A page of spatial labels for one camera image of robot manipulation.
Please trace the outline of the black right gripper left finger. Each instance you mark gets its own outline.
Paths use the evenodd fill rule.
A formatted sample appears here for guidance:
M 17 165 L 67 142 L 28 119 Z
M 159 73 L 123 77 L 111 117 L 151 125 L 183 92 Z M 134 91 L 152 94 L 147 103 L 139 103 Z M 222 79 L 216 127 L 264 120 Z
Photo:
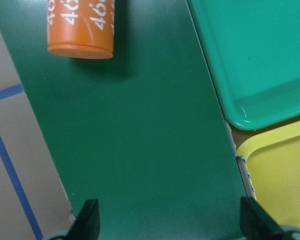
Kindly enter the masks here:
M 100 210 L 97 199 L 86 200 L 73 225 L 66 234 L 67 240 L 97 240 L 100 235 Z

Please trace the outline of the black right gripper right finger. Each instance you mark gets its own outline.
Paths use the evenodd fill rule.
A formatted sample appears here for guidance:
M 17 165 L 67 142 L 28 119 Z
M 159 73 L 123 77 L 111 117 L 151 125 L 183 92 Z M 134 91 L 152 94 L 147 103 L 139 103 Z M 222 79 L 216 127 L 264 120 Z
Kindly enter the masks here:
M 284 230 L 253 197 L 240 198 L 239 223 L 246 240 L 284 239 Z

